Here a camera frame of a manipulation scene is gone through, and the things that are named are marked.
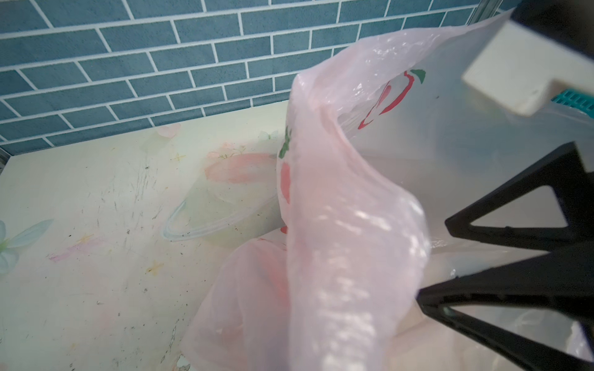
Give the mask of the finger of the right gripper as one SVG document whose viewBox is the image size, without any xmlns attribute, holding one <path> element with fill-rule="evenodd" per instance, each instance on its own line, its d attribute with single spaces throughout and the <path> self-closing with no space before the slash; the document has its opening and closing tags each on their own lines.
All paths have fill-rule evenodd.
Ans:
<svg viewBox="0 0 594 371">
<path fill-rule="evenodd" d="M 419 291 L 422 312 L 523 370 L 591 370 L 593 363 L 457 311 L 463 305 L 547 309 L 566 315 L 593 344 L 593 243 L 434 284 Z"/>
<path fill-rule="evenodd" d="M 445 221 L 464 240 L 553 251 L 593 239 L 593 174 L 569 142 Z"/>
</svg>

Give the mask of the teal plastic basket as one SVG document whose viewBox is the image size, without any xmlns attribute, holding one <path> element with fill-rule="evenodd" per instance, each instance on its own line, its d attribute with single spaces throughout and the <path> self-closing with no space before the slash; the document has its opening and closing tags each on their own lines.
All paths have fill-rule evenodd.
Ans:
<svg viewBox="0 0 594 371">
<path fill-rule="evenodd" d="M 552 98 L 552 102 L 575 108 L 589 117 L 594 118 L 594 98 L 587 94 L 567 89 Z"/>
</svg>

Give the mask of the pink plastic bag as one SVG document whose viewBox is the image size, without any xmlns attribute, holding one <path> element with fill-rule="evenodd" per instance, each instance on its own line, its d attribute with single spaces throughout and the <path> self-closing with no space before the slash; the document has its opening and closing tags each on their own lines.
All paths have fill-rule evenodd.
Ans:
<svg viewBox="0 0 594 371">
<path fill-rule="evenodd" d="M 501 20 L 360 40 L 299 74 L 277 156 L 285 228 L 238 247 L 183 337 L 194 370 L 511 370 L 426 318 L 422 285 L 516 261 L 448 216 L 593 122 L 516 117 L 461 76 Z"/>
</svg>

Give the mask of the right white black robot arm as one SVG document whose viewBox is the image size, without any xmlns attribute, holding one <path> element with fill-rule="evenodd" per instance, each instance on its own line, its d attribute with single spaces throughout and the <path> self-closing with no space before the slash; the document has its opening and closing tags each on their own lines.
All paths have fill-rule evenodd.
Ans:
<svg viewBox="0 0 594 371">
<path fill-rule="evenodd" d="M 523 1 L 463 75 L 468 85 L 522 116 L 566 89 L 593 91 L 591 1 Z M 480 227 L 476 221 L 537 188 L 555 193 L 563 228 Z M 538 256 L 422 289 L 422 312 L 525 370 L 591 370 L 591 361 L 459 311 L 461 305 L 548 309 L 575 320 L 593 343 L 593 175 L 576 145 L 559 146 L 450 216 L 448 232 Z"/>
</svg>

